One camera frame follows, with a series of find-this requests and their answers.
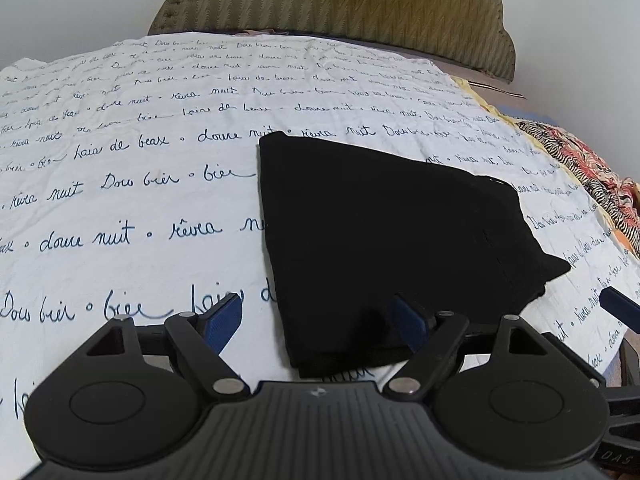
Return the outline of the olive tufted headboard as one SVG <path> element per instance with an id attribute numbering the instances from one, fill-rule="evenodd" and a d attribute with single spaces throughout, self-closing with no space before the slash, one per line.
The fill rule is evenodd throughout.
<path id="1" fill-rule="evenodd" d="M 152 35 L 274 29 L 401 47 L 514 77 L 502 0 L 165 0 Z"/>

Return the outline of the white bedsheet with blue script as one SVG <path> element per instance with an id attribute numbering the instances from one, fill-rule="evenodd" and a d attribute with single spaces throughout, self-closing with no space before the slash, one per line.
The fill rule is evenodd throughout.
<path id="1" fill-rule="evenodd" d="M 596 202 L 524 133 L 425 58 L 311 37 L 126 40 L 1 73 L 1 474 L 38 458 L 35 386 L 105 321 L 243 300 L 224 358 L 250 384 L 294 377 L 266 263 L 258 143 L 362 145 L 506 181 L 570 273 L 526 308 L 598 370 L 625 329 L 600 290 L 639 293 L 639 261 Z"/>

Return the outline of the black pants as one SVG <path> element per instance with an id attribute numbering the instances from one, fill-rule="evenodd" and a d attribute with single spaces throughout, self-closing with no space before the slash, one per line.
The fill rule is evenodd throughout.
<path id="1" fill-rule="evenodd" d="M 496 178 L 275 132 L 259 142 L 259 184 L 286 351 L 303 378 L 408 360 L 390 297 L 492 324 L 570 270 Z"/>

